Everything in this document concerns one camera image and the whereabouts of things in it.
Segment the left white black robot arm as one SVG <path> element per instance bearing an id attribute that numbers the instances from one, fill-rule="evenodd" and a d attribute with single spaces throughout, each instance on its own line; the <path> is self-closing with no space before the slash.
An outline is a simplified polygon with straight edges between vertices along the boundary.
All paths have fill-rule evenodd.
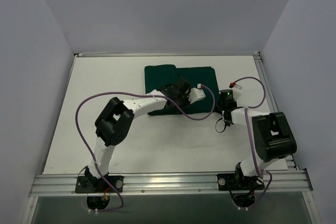
<path id="1" fill-rule="evenodd" d="M 95 121 L 96 145 L 94 157 L 85 170 L 87 186 L 94 192 L 105 188 L 106 176 L 114 148 L 127 136 L 133 120 L 152 111 L 190 104 L 191 84 L 183 78 L 130 100 L 110 99 Z"/>

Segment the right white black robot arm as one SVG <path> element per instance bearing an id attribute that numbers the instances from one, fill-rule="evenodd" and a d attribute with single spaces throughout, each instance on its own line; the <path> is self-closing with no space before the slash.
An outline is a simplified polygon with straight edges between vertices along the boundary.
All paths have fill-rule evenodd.
<path id="1" fill-rule="evenodd" d="M 233 175 L 236 187 L 244 189 L 252 178 L 262 178 L 269 165 L 297 151 L 297 143 L 282 112 L 264 113 L 239 107 L 232 89 L 219 92 L 218 109 L 225 126 L 239 125 L 247 129 L 251 155 L 238 163 Z"/>

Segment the dark green surgical cloth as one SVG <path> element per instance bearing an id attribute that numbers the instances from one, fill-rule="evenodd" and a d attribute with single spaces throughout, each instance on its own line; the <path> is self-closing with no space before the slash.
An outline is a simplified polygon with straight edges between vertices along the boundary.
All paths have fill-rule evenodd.
<path id="1" fill-rule="evenodd" d="M 203 84 L 209 89 L 205 90 L 206 97 L 193 104 L 179 98 L 177 103 L 186 114 L 208 113 L 213 107 L 213 101 L 219 100 L 219 89 L 214 68 L 190 67 L 178 68 L 175 65 L 158 65 L 144 67 L 145 92 L 163 88 L 164 92 L 178 90 L 188 95 L 191 88 Z"/>

